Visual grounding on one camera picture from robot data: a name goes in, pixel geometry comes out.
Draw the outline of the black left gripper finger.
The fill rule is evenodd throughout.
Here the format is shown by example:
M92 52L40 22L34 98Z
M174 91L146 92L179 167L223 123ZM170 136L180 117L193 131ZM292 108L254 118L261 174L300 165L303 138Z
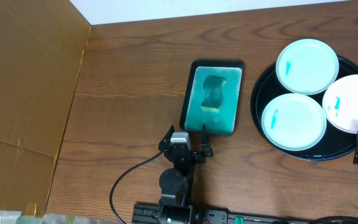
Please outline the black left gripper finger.
M201 148L205 157L213 157L213 148L209 141L206 125L204 124L201 132Z
M170 126L168 129L166 135L162 138L162 140L158 144L158 149L160 152L168 152L171 147L171 137L173 133L175 132L175 128L173 125Z

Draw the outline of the pale pink plate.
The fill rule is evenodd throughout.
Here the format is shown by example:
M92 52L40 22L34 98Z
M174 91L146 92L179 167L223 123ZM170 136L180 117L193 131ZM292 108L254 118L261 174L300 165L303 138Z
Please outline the pale pink plate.
M323 95L328 121L346 133L358 132L358 74L336 80Z

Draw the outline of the green scrubbing sponge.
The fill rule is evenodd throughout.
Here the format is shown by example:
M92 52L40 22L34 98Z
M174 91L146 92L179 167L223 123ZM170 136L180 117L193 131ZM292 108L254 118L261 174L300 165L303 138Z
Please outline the green scrubbing sponge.
M205 111L219 112L223 105L222 88L225 79L221 77L209 76L203 84L204 100L201 109Z

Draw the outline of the mint green plate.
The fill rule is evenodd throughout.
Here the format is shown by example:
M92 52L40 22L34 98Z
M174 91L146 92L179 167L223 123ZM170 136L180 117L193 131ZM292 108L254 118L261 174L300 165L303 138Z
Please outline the mint green plate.
M326 90L337 78L339 59L325 42L301 39L287 45L279 54L275 72L290 92L315 95Z
M273 145L288 151L303 151L320 142L327 121L316 100L298 93L287 93L266 105L261 126Z

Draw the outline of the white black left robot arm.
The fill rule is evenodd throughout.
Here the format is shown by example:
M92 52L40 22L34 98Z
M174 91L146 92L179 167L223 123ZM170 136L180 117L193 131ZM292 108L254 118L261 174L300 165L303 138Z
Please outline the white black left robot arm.
M192 206L190 200L195 165L205 163L207 157L213 157L206 126L201 131L201 150L192 151L190 145L189 134L176 132L173 126L158 144L159 151L173 163L173 167L163 171L159 178L161 199L158 201L158 223L203 223L204 212Z

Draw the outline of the round black serving tray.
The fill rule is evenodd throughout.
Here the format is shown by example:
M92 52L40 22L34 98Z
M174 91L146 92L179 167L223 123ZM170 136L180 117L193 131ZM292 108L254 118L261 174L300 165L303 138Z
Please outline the round black serving tray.
M276 64L273 63L264 70L256 81L250 98L250 112L255 127L271 146L273 146L274 143L267 138L262 129L262 112L271 100L290 92L279 82L275 66ZM327 123L323 138L309 149L289 151L279 146L276 148L282 153L297 159L328 161L353 152L356 148L356 135L341 131L335 128L331 123Z

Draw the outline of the brown cardboard panel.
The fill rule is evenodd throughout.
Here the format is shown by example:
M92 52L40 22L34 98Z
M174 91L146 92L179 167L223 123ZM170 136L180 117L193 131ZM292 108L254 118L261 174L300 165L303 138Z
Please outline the brown cardboard panel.
M45 214L90 30L69 1L0 0L0 210Z

